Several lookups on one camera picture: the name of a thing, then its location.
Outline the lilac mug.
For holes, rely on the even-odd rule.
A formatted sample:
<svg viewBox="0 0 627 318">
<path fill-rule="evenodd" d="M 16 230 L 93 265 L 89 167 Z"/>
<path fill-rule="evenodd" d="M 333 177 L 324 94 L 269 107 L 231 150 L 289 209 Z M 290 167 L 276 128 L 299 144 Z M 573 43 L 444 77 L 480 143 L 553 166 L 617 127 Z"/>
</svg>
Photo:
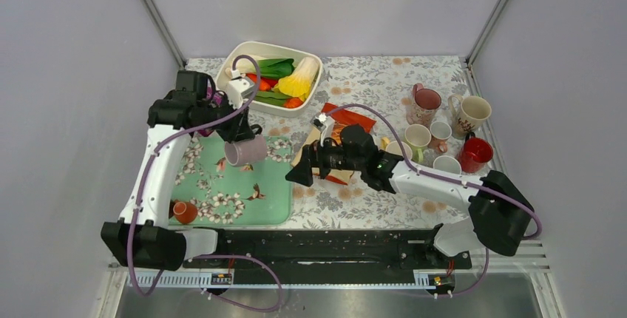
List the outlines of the lilac mug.
<svg viewBox="0 0 627 318">
<path fill-rule="evenodd" d="M 226 161 L 235 167 L 241 167 L 265 160 L 267 144 L 263 135 L 255 135 L 251 140 L 225 143 Z"/>
</svg>

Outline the yellow mug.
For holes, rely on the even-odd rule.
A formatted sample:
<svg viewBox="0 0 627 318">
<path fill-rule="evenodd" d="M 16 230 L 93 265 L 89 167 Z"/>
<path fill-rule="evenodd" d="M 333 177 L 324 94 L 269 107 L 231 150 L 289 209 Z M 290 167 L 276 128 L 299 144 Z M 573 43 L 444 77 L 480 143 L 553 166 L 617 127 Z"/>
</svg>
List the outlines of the yellow mug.
<svg viewBox="0 0 627 318">
<path fill-rule="evenodd" d="M 387 137 L 382 137 L 380 140 L 380 147 L 382 150 L 393 155 L 403 156 L 408 159 L 411 159 L 413 156 L 412 149 L 404 141 L 391 141 Z"/>
</svg>

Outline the light green mug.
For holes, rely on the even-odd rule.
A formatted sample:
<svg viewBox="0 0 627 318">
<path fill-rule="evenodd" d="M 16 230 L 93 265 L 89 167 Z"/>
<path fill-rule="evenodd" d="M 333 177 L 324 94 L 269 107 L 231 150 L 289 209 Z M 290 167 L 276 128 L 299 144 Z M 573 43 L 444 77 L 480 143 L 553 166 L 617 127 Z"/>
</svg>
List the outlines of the light green mug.
<svg viewBox="0 0 627 318">
<path fill-rule="evenodd" d="M 412 124 L 405 129 L 404 137 L 413 151 L 412 161 L 424 163 L 424 152 L 431 139 L 429 129 L 421 124 Z"/>
</svg>

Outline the large pink patterned mug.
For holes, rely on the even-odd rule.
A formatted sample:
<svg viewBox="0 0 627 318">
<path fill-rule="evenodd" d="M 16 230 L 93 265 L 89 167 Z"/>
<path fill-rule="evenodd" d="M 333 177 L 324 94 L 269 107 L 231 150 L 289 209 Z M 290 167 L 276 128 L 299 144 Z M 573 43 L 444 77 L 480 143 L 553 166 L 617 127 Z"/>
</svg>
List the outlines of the large pink patterned mug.
<svg viewBox="0 0 627 318">
<path fill-rule="evenodd" d="M 429 127 L 441 106 L 441 96 L 423 84 L 413 85 L 411 102 L 407 108 L 406 119 L 409 124 L 420 124 Z"/>
</svg>

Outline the small pink mug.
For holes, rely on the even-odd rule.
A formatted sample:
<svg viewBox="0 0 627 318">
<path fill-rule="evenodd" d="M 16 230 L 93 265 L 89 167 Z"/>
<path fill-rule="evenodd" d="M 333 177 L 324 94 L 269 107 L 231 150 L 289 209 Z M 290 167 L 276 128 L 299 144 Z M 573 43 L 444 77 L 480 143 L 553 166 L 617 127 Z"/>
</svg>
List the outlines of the small pink mug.
<svg viewBox="0 0 627 318">
<path fill-rule="evenodd" d="M 427 147 L 439 154 L 446 153 L 448 151 L 447 141 L 452 136 L 450 125 L 443 121 L 434 121 L 430 124 L 429 131 L 431 139 Z"/>
</svg>

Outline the salmon brown mug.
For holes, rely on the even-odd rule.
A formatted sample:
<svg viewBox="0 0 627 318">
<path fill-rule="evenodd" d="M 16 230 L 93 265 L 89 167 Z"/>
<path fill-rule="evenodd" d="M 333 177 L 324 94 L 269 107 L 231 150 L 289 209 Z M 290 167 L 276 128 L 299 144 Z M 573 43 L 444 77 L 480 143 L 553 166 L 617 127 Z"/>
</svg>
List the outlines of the salmon brown mug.
<svg viewBox="0 0 627 318">
<path fill-rule="evenodd" d="M 455 175 L 462 173 L 461 164 L 452 156 L 440 155 L 433 161 L 433 168 Z"/>
</svg>

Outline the small orange mug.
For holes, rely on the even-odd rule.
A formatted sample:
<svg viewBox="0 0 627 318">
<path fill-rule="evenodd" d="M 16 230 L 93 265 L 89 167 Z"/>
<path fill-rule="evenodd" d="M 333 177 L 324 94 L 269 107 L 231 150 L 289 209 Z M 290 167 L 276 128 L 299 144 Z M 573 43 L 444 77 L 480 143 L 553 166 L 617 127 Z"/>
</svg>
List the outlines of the small orange mug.
<svg viewBox="0 0 627 318">
<path fill-rule="evenodd" d="M 173 217 L 182 225 L 194 222 L 198 216 L 197 207 L 190 202 L 176 202 L 172 207 Z"/>
</svg>

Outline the cream floral mug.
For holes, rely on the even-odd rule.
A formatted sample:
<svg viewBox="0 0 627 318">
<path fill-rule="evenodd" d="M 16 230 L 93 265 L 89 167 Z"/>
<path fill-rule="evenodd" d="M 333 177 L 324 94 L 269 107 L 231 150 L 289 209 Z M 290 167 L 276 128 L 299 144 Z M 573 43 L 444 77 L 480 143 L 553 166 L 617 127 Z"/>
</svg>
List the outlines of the cream floral mug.
<svg viewBox="0 0 627 318">
<path fill-rule="evenodd" d="M 467 133 L 475 132 L 492 114 L 490 103 L 474 95 L 464 98 L 452 94 L 447 103 L 452 115 L 451 129 L 455 138 L 463 138 Z"/>
</svg>

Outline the red mug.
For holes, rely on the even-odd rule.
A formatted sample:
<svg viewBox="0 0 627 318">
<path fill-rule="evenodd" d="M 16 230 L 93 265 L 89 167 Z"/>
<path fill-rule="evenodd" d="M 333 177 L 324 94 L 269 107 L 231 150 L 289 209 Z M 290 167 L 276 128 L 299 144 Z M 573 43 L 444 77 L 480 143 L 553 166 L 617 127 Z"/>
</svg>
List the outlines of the red mug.
<svg viewBox="0 0 627 318">
<path fill-rule="evenodd" d="M 463 172 L 476 173 L 483 169 L 493 156 L 494 149 L 486 140 L 477 137 L 474 132 L 468 132 L 457 154 L 457 160 Z"/>
</svg>

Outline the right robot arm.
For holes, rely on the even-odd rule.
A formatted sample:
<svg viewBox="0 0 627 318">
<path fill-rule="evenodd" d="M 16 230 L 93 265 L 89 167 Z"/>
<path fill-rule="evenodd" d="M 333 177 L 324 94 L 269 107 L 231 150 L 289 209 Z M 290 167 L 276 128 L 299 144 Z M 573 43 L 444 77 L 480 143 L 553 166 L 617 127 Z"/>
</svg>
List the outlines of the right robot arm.
<svg viewBox="0 0 627 318">
<path fill-rule="evenodd" d="M 436 268 L 477 248 L 512 257 L 536 219 L 530 203 L 505 174 L 491 170 L 476 177 L 421 168 L 380 149 L 359 125 L 345 127 L 339 142 L 326 138 L 304 145 L 298 163 L 285 179 L 310 187 L 314 169 L 320 178 L 332 170 L 358 172 L 376 191 L 423 197 L 466 212 L 465 220 L 437 225 L 425 240 L 424 258 Z"/>
</svg>

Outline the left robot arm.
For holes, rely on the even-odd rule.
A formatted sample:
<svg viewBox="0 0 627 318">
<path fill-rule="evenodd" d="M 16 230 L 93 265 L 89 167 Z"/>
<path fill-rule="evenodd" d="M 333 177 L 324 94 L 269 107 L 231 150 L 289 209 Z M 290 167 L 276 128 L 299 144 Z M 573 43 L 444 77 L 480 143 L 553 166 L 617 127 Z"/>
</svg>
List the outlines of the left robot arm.
<svg viewBox="0 0 627 318">
<path fill-rule="evenodd" d="M 260 133 L 248 123 L 248 107 L 257 90 L 245 76 L 218 89 L 210 75 L 182 70 L 175 88 L 150 106 L 138 178 L 118 219 L 101 228 L 102 240 L 122 266 L 176 271 L 199 256 L 213 267 L 227 262 L 230 249 L 214 229 L 169 228 L 170 203 L 180 162 L 195 132 L 210 129 L 226 143 L 249 141 Z"/>
</svg>

